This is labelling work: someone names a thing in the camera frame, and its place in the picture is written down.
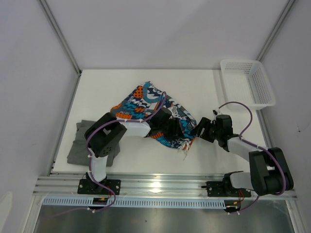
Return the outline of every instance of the plastic basket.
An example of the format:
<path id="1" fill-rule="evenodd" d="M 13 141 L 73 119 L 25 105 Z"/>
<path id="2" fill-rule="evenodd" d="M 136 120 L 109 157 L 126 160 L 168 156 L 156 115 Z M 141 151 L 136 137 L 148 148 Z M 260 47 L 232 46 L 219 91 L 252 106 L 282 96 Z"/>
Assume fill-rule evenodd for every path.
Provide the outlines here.
<path id="1" fill-rule="evenodd" d="M 220 67 L 226 102 L 238 101 L 255 110 L 275 105 L 276 99 L 261 62 L 226 59 L 220 62 Z M 228 105 L 230 109 L 241 107 Z"/>

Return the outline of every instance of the folded gray towel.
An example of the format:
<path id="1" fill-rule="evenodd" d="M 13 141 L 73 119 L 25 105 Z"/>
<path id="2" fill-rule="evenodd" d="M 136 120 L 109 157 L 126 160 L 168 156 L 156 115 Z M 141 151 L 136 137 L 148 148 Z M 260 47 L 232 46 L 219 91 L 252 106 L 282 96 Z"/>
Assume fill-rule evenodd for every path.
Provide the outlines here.
<path id="1" fill-rule="evenodd" d="M 67 156 L 67 163 L 88 166 L 88 152 L 86 150 L 86 139 L 84 138 L 84 134 L 94 123 L 95 122 L 91 120 L 82 120 L 76 124 L 76 138 L 73 141 L 72 147 Z M 113 160 L 119 152 L 120 147 L 117 145 L 116 148 L 108 155 L 107 166 L 112 166 Z"/>

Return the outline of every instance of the patterned fabric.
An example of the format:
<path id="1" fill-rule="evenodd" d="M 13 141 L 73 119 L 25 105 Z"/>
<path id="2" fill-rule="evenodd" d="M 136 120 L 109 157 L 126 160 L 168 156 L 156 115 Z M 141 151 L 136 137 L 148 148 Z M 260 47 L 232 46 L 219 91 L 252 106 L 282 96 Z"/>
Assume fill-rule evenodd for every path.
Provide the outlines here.
<path id="1" fill-rule="evenodd" d="M 125 100 L 113 107 L 110 112 L 116 117 L 123 119 L 136 120 L 147 118 L 154 113 L 161 104 L 161 94 L 162 91 L 155 88 L 151 82 L 146 82 L 143 85 L 139 85 Z M 163 107 L 168 108 L 172 112 L 172 115 L 179 119 L 184 138 L 167 140 L 163 136 L 163 133 L 158 133 L 152 136 L 152 138 L 170 148 L 186 149 L 186 144 L 190 146 L 195 138 L 195 136 L 190 133 L 196 126 L 195 119 L 183 106 L 176 103 L 169 95 Z"/>

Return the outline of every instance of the white wall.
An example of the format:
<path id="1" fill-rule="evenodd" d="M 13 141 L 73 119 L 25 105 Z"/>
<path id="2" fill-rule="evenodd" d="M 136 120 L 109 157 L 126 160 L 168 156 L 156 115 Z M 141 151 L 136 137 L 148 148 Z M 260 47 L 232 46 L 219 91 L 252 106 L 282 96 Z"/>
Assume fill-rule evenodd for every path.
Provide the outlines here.
<path id="1" fill-rule="evenodd" d="M 2 0 L 0 35 L 0 199 L 13 192 L 3 232 L 17 233 L 76 76 L 36 0 Z"/>
<path id="2" fill-rule="evenodd" d="M 276 95 L 264 110 L 283 149 L 304 216 L 311 222 L 311 1 L 299 0 L 263 64 Z"/>
<path id="3" fill-rule="evenodd" d="M 256 59 L 287 0 L 48 0 L 81 69 Z"/>

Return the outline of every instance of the white table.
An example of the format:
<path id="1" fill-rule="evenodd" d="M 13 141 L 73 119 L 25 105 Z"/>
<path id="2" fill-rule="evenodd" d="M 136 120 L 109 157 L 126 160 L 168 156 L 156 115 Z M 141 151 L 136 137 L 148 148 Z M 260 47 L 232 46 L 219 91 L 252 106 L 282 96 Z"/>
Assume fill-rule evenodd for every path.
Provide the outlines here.
<path id="1" fill-rule="evenodd" d="M 155 87 L 182 104 L 197 120 L 213 119 L 212 110 L 224 103 L 219 70 L 84 70 L 78 85 L 65 132 L 57 153 L 53 172 L 85 172 L 86 166 L 67 163 L 67 155 L 75 139 L 76 123 L 82 119 L 97 121 L 119 104 L 139 84 L 151 81 Z M 249 121 L 246 110 L 222 113 L 233 120 L 234 133 Z M 256 112 L 244 137 L 265 145 Z M 143 174 L 219 174 L 249 171 L 249 163 L 224 151 L 217 142 L 197 138 L 187 157 L 182 151 L 170 149 L 151 138 L 126 137 L 120 141 L 121 151 L 108 173 Z"/>

